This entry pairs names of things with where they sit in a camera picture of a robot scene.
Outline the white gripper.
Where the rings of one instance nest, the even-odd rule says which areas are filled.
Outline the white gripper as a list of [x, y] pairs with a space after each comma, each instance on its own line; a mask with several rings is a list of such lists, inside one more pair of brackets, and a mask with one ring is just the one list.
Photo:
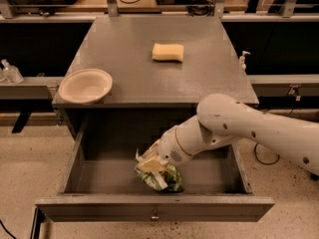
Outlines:
[[143, 154], [136, 152], [139, 170], [160, 172], [165, 170], [167, 161], [172, 165], [182, 165], [192, 159], [192, 156], [187, 154], [178, 143], [176, 130], [177, 127], [174, 126], [166, 131]]

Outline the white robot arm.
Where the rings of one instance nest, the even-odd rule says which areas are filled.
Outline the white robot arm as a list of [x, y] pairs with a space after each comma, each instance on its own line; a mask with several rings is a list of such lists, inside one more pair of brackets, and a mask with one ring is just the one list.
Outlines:
[[198, 103], [195, 116], [167, 130], [138, 157], [138, 169], [161, 172], [239, 138], [253, 140], [319, 174], [318, 122], [260, 112], [222, 94], [206, 96]]

